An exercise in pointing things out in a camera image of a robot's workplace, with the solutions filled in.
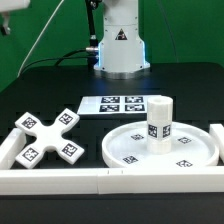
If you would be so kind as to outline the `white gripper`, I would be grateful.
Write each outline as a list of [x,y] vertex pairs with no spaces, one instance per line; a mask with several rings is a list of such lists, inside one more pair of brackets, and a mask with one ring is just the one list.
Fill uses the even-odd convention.
[[0,13],[2,13],[3,18],[1,32],[3,35],[9,35],[11,32],[9,28],[10,14],[8,12],[25,9],[29,4],[30,0],[0,0]]

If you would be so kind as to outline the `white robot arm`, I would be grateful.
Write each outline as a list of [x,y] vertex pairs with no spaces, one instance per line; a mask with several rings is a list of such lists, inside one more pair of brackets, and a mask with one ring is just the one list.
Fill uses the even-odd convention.
[[[104,36],[97,42],[92,11],[102,3]],[[90,46],[84,49],[95,60],[97,76],[131,79],[150,68],[145,43],[139,36],[139,0],[85,0]]]

